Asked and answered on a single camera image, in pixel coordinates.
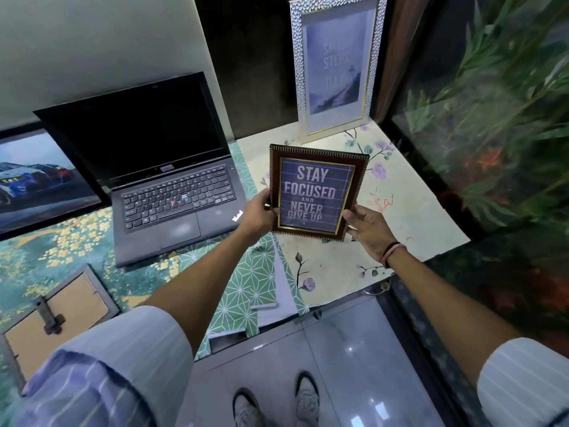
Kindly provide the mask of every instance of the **laptop screen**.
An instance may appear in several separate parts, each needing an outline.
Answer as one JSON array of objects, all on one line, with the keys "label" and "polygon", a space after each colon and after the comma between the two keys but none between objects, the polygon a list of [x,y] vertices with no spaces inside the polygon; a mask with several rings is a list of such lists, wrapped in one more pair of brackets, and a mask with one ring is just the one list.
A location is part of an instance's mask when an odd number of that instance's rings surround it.
[{"label": "laptop screen", "polygon": [[36,111],[109,187],[228,154],[203,73]]},{"label": "laptop screen", "polygon": [[100,202],[44,129],[0,141],[0,233]]}]

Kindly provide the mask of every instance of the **white sneaker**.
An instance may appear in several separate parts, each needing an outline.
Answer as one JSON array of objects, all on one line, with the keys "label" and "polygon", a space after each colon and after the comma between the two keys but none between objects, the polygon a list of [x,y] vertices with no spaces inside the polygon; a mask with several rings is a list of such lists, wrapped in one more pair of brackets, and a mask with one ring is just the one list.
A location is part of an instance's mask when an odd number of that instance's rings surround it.
[{"label": "white sneaker", "polygon": [[296,380],[297,425],[318,427],[320,396],[316,382],[308,372],[302,372]]},{"label": "white sneaker", "polygon": [[239,388],[233,397],[233,417],[236,427],[265,426],[265,416],[259,409],[257,399],[246,388]]}]

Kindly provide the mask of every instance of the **shirt sleeve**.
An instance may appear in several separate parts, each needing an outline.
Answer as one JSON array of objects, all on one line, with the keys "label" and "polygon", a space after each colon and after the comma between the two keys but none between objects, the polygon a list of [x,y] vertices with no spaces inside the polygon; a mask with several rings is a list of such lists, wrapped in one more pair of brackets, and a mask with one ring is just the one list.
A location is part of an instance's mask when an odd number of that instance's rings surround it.
[{"label": "shirt sleeve", "polygon": [[172,427],[192,366],[174,318],[137,307],[60,346],[27,383],[16,425]]},{"label": "shirt sleeve", "polygon": [[496,349],[477,390],[494,427],[569,425],[569,360],[535,340],[514,339]]}]

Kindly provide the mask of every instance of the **forearm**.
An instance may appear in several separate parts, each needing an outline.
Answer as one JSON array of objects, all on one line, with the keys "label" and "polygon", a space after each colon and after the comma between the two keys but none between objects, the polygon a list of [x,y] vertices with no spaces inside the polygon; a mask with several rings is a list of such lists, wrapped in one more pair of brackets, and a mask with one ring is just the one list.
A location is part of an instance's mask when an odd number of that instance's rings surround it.
[{"label": "forearm", "polygon": [[520,333],[507,321],[440,278],[404,249],[389,265],[415,296],[473,385],[492,352]]},{"label": "forearm", "polygon": [[188,337],[194,355],[250,240],[239,228],[170,282],[156,289],[144,304],[166,311]]}]

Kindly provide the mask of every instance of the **black laptop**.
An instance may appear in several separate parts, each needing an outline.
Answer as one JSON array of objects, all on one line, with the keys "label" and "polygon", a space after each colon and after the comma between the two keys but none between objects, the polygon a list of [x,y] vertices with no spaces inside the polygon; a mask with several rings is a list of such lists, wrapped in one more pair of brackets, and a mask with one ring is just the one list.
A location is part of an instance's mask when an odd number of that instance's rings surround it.
[{"label": "black laptop", "polygon": [[238,226],[245,192],[203,73],[34,113],[110,191],[117,266]]}]

